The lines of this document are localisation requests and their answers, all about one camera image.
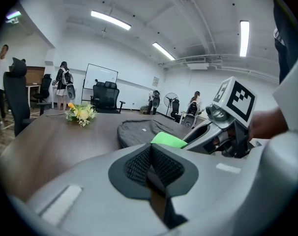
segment standing fan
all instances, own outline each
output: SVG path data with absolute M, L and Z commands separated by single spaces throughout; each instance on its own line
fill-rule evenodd
M 166 107 L 168 107 L 166 116 L 168 116 L 169 108 L 172 108 L 172 102 L 173 102 L 175 99 L 178 99 L 178 96 L 177 96 L 175 93 L 172 93 L 172 92 L 168 93 L 168 94 L 164 97 L 164 104 L 165 104 Z

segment white skirt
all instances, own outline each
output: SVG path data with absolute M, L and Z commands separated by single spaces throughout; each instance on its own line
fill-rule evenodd
M 57 90 L 56 90 L 56 94 L 57 94 L 58 96 L 67 95 L 67 90 L 66 90 L 66 89 L 57 89 Z

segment green object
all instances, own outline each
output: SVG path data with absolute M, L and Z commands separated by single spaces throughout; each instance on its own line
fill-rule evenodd
M 157 134 L 153 140 L 151 141 L 152 144 L 164 144 L 169 145 L 175 148 L 181 148 L 187 144 L 187 142 L 182 141 L 181 139 L 172 136 L 170 134 L 160 132 Z

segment fluorescent light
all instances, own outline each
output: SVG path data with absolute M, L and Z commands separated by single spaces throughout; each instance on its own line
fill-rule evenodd
M 165 56 L 167 56 L 170 60 L 175 60 L 171 54 L 169 54 L 165 49 L 162 48 L 157 42 L 152 44 L 155 48 L 157 48 L 160 52 L 162 52 Z
M 131 28 L 130 25 L 124 23 L 123 21 L 120 21 L 120 20 L 118 20 L 116 18 L 113 18 L 113 17 L 110 17 L 108 15 L 105 15 L 103 13 L 96 12 L 94 10 L 91 12 L 91 16 L 96 17 L 96 18 L 99 18 L 99 19 L 103 19 L 103 20 L 108 21 L 108 22 L 110 22 L 112 24 L 115 24 L 117 26 L 123 27 L 126 30 L 129 30 Z
M 249 39 L 249 22 L 241 21 L 241 50 L 239 55 L 241 57 L 246 57 L 248 39 Z
M 20 13 L 19 11 L 15 11 L 15 12 L 10 13 L 9 15 L 7 15 L 6 18 L 9 20 L 9 19 L 18 17 L 18 16 L 20 16 L 20 15 L 21 15 L 21 13 Z

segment flower bouquet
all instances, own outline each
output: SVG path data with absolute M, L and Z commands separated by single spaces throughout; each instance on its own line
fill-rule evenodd
M 76 120 L 82 127 L 88 125 L 89 120 L 96 116 L 96 111 L 93 110 L 91 105 L 74 105 L 70 102 L 68 106 L 69 110 L 65 112 L 67 120 Z

